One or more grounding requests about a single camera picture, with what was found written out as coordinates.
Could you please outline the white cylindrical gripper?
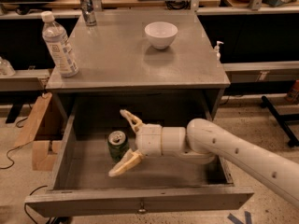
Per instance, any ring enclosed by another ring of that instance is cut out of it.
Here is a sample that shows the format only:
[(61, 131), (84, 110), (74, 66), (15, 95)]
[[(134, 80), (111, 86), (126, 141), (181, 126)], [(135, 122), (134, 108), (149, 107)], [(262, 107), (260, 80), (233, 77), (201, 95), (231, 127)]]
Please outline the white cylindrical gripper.
[(121, 160), (108, 172), (110, 177), (122, 175), (134, 168), (144, 159), (144, 156), (159, 157), (162, 155), (162, 126), (143, 125), (143, 121), (139, 117), (126, 109), (121, 109), (120, 113), (136, 133), (135, 143), (138, 150), (132, 151), (129, 148)]

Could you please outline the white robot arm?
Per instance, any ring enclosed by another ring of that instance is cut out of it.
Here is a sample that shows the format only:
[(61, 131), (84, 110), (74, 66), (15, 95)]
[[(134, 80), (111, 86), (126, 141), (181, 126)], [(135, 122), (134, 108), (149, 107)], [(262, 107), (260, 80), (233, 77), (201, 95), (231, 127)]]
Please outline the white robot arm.
[(145, 124), (125, 109), (120, 113), (135, 133), (136, 150), (128, 150), (109, 176), (124, 174), (146, 157), (174, 156), (186, 162), (207, 164), (218, 155), (299, 207), (298, 163), (253, 145), (206, 119), (193, 119), (186, 127), (163, 127)]

